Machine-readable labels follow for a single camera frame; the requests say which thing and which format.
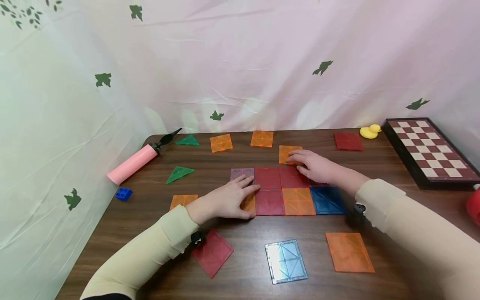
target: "beige sleeve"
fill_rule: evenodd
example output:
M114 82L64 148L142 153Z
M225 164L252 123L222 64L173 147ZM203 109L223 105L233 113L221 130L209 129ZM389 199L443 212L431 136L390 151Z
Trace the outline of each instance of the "beige sleeve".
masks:
M355 199L365 217L434 270L448 300L478 299L480 244L453 224L380 180L362 185Z
M138 289L161 265L184 252L197 229L185 207L178 205L110 257L80 299L119 293L135 300Z

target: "yellow rubber duck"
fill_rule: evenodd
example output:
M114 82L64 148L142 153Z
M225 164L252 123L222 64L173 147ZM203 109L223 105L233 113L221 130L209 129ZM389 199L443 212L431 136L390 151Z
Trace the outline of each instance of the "yellow rubber duck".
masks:
M380 125L373 124L370 127L362 127L360 128L360 135L366 139L374 139L378 136L378 133L382 131Z

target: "checkered board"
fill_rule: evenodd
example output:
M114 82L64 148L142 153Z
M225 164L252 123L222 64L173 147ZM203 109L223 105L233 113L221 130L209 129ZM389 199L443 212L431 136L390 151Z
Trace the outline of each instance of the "checkered board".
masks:
M475 168L428 118L387 119L382 129L421 188L447 189L453 187L445 185L449 182L471 188L480 182Z

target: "wooden table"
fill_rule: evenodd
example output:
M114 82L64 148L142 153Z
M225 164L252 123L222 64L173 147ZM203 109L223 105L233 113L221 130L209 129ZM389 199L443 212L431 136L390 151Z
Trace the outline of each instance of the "wooden table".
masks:
M175 194L204 195L229 180L230 168L278 164L279 145L299 145L371 178L382 178L434 210L480 241L480 228L465 212L471 192L420 191L383 134L363 139L364 151L337 151L333 132L308 130L275 132L273 148L250 147L251 132L232 133L233 150L212 154L210 137L196 134L200 146L165 147L122 186L133 190L131 199L113 199L63 285L58 300L79 299L94 272L111 255L168 212ZM151 136L145 143L158 141ZM175 166L195 172L170 185ZM353 199L342 194L346 205ZM326 232L358 231L343 216L258 216L246 222L214 219L215 227L235 248L217 275L210 279L190 256L190 250L160 268L140 291L139 299L442 299L434 274L388 236L370 224L359 230L375 268L374 274L336 273L325 239ZM265 255L266 243L297 239L309 278L273 285Z

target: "white curtain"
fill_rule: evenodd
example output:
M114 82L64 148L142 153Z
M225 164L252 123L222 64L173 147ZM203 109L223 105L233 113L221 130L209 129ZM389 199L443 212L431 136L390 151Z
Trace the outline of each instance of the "white curtain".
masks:
M0 0L0 298L55 297L116 189L105 174L153 133L431 117L480 167L479 8Z

